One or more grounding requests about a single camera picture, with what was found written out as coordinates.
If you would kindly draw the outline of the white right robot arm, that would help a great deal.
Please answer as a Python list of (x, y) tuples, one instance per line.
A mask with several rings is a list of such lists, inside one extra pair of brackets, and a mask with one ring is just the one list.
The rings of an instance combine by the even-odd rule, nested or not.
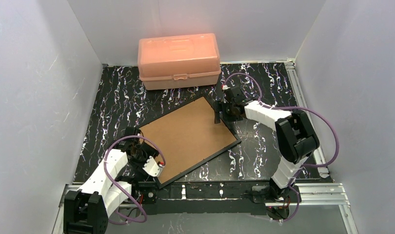
[(293, 184), (296, 173), (320, 143), (315, 130), (303, 110), (287, 111), (266, 105), (246, 96), (238, 86), (222, 86), (224, 97), (214, 103), (216, 124), (221, 120), (256, 121), (276, 133), (280, 163), (270, 179), (270, 187), (284, 190)]

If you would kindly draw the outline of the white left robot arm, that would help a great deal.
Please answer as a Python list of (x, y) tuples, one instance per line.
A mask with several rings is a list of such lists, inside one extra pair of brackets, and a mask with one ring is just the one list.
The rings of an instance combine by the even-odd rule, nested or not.
[(110, 216), (123, 218), (122, 225), (144, 223), (147, 214), (135, 198), (135, 180), (119, 176), (128, 163), (142, 173), (157, 178), (166, 161), (156, 161), (162, 151), (147, 139), (137, 127), (127, 127), (123, 137), (115, 140), (105, 151), (98, 167), (77, 190), (65, 194), (63, 204), (63, 232), (65, 234), (103, 234)]

